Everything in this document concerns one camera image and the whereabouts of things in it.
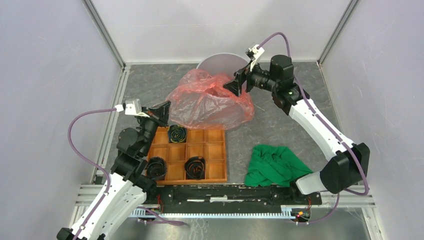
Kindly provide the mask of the grey plastic trash bin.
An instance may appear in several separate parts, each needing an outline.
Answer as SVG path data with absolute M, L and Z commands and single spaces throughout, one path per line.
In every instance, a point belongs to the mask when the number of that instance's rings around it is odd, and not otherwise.
M 245 67 L 249 62 L 234 53 L 216 53 L 203 59 L 196 69 L 208 72 L 210 75 L 226 74 L 234 79 L 234 73 Z

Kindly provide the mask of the red plastic trash bag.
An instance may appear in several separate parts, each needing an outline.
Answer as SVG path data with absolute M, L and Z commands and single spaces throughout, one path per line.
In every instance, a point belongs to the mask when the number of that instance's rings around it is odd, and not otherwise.
M 253 119 L 251 96 L 236 96 L 224 88 L 231 78 L 225 73 L 209 74 L 192 69 L 166 97 L 171 102 L 169 120 L 187 129 L 230 130 Z

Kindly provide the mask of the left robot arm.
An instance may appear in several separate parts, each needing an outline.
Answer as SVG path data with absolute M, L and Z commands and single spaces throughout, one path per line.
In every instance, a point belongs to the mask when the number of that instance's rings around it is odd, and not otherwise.
M 80 118 L 98 113 L 88 111 L 78 115 L 69 125 L 67 137 L 72 150 L 84 161 L 103 172 L 106 178 L 100 192 L 86 212 L 70 227 L 63 227 L 56 235 L 58 240 L 107 240 L 141 204 L 151 204 L 157 198 L 156 181 L 143 174 L 146 157 L 159 127 L 166 127 L 171 102 L 153 107 L 141 106 L 139 99 L 127 100 L 103 112 L 123 112 L 134 116 L 139 126 L 126 128 L 119 134 L 118 154 L 110 171 L 83 156 L 72 141 L 71 132 Z

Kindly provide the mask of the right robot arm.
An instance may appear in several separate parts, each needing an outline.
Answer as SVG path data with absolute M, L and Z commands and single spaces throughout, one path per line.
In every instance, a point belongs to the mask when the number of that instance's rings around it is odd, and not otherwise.
M 354 143 L 341 133 L 318 109 L 294 75 L 292 59 L 278 54 L 271 58 L 268 70 L 251 60 L 234 73 L 234 80 L 224 84 L 237 97 L 258 88 L 271 93 L 274 104 L 296 121 L 315 141 L 327 159 L 325 167 L 296 178 L 289 189 L 289 199 L 302 204 L 315 192 L 338 194 L 346 191 L 365 196 L 370 149 Z

